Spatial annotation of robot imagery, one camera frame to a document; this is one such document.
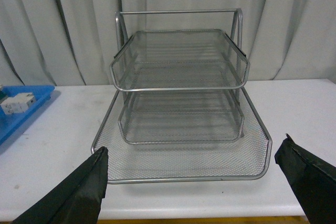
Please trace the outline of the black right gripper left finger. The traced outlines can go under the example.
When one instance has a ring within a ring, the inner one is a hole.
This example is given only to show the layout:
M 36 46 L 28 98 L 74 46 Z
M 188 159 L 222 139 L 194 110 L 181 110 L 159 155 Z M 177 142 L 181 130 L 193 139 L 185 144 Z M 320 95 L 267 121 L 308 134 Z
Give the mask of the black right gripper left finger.
M 108 149 L 99 148 L 12 223 L 97 223 L 108 180 Z

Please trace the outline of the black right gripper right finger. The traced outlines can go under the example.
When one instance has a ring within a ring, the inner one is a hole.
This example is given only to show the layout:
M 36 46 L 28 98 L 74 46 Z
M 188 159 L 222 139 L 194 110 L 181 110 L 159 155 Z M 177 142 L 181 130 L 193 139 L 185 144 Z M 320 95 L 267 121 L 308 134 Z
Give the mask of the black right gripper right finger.
M 310 223 L 335 223 L 335 167 L 286 135 L 275 153 L 296 199 Z

